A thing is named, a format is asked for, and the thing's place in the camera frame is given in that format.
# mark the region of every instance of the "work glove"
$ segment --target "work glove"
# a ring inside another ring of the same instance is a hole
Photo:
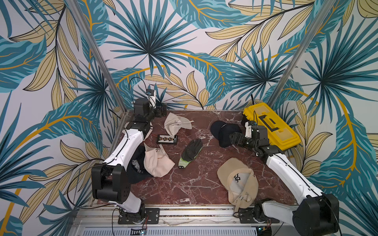
[[[178,162],[178,167],[184,169],[191,161],[193,161],[200,151],[202,150],[203,144],[200,139],[192,140],[186,146],[186,148],[183,151],[183,154],[181,155],[181,158]]]

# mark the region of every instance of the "tropical leaf wallpaper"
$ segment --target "tropical leaf wallpaper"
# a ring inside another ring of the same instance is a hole
[[[79,4],[101,45],[105,3]],[[63,0],[0,10],[0,235],[67,235],[78,211],[67,194],[86,205],[90,172],[68,185],[107,158],[120,108]]]
[[[277,83],[322,2],[114,0],[108,28],[94,36],[108,35],[100,51],[129,109],[145,89],[133,77],[171,109],[241,109]],[[347,7],[335,9],[322,33]]]
[[[291,162],[339,199],[343,235],[378,235],[377,10],[336,1],[273,106],[302,139]]]

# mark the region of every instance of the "marble surface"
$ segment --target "marble surface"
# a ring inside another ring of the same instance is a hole
[[[163,145],[169,158],[175,163],[167,175],[162,178],[148,178],[132,185],[132,192],[146,204],[229,204],[227,190],[220,183],[217,170],[231,157],[240,159],[256,174],[259,182],[256,200],[271,198],[283,204],[296,204],[294,196],[285,184],[253,152],[234,145],[221,148],[218,140],[211,134],[210,126],[216,120],[241,126],[241,111],[169,112],[194,120],[193,127],[191,130],[179,130],[177,145]],[[166,134],[164,121],[165,117],[153,120],[152,134]],[[202,151],[185,169],[178,168],[184,148],[191,140],[197,138],[202,139]],[[146,144],[158,147],[156,136],[150,135]]]

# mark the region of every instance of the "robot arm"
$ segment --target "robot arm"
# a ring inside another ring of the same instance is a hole
[[[275,218],[295,227],[303,236],[322,236],[339,230],[339,202],[333,194],[324,194],[302,175],[275,145],[270,145],[265,126],[246,123],[246,135],[235,132],[231,143],[256,153],[282,179],[299,206],[270,201],[256,204],[254,217],[260,221]]]
[[[92,194],[95,199],[103,199],[116,204],[124,212],[131,213],[135,221],[144,219],[144,205],[141,199],[130,192],[126,169],[136,148],[151,133],[154,117],[166,116],[166,106],[156,106],[154,91],[147,90],[148,99],[140,98],[134,103],[133,121],[125,128],[125,135],[113,153],[92,168]]]

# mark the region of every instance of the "beige cap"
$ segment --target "beige cap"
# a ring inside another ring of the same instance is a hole
[[[146,144],[146,155],[144,157],[144,168],[153,177],[163,177],[173,168],[175,163],[168,157],[163,146],[160,148],[150,148]]]
[[[259,183],[251,168],[237,158],[228,159],[217,171],[222,185],[228,190],[228,201],[240,208],[249,207],[257,196]]]
[[[191,130],[192,122],[194,122],[194,120],[188,120],[185,117],[169,113],[167,119],[164,122],[164,128],[169,135],[175,136],[180,128]]]

